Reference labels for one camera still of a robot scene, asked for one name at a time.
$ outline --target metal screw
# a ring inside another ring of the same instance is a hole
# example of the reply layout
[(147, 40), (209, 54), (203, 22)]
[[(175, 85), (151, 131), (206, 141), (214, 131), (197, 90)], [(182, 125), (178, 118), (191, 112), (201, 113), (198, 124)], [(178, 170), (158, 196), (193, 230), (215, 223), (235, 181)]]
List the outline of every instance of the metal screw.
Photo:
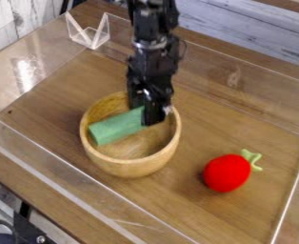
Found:
[(37, 243), (39, 244), (45, 243), (45, 237), (42, 235), (38, 236)]

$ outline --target plastic enclosure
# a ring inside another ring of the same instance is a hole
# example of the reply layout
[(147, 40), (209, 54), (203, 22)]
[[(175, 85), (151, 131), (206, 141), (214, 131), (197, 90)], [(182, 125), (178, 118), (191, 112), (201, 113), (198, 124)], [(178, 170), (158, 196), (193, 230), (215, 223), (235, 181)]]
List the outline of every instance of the plastic enclosure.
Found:
[[(129, 21), (105, 13), (101, 19), (94, 17), (90, 24), (98, 26), (97, 30), (91, 27), (82, 29), (67, 13), (7, 47), (5, 55), (0, 52), (0, 111), (85, 48), (125, 61), (131, 53)], [(199, 60), (197, 53), (207, 61)], [(174, 83), (217, 103), (299, 134), (297, 79), (186, 42), (186, 53)], [(223, 87), (230, 88), (230, 93), (223, 92)], [(0, 153), (133, 243), (198, 243), (1, 121)], [(51, 181), (49, 177), (53, 173), (57, 181)], [(89, 189), (97, 195), (97, 202), (86, 202)], [(299, 209), (299, 173), (287, 192), (285, 208), (275, 220), (274, 230), (270, 231), (270, 243), (279, 243), (277, 240), (281, 239), (282, 226), (294, 218), (290, 210)]]

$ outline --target green sponge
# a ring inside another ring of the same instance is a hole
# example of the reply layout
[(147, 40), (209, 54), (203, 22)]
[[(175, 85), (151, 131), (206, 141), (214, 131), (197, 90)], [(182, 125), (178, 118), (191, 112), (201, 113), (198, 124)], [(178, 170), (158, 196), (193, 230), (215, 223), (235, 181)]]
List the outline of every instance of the green sponge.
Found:
[(89, 133), (95, 144), (111, 143), (142, 130), (146, 127), (142, 126), (142, 111), (143, 107), (139, 107), (93, 123), (89, 126)]

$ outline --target wooden bowl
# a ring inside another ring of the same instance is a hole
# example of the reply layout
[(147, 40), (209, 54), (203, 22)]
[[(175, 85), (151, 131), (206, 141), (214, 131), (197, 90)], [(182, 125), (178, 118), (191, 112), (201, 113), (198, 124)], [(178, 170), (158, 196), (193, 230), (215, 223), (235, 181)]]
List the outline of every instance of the wooden bowl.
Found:
[(94, 164), (111, 175), (134, 178), (155, 172), (167, 163), (175, 152), (181, 122), (174, 109), (163, 122), (110, 144), (97, 146), (89, 135), (89, 125), (126, 111), (125, 92), (99, 99), (83, 113), (79, 135), (85, 152)]

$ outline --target red strawberry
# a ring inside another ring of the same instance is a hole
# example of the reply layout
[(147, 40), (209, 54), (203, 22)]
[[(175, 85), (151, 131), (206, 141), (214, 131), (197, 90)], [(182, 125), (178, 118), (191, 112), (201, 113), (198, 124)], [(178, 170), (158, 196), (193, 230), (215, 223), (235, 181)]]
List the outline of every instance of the red strawberry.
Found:
[(226, 193), (237, 189), (247, 180), (250, 171), (262, 168), (254, 163), (261, 154), (241, 150), (241, 155), (227, 154), (211, 159), (203, 168), (203, 183), (215, 192)]

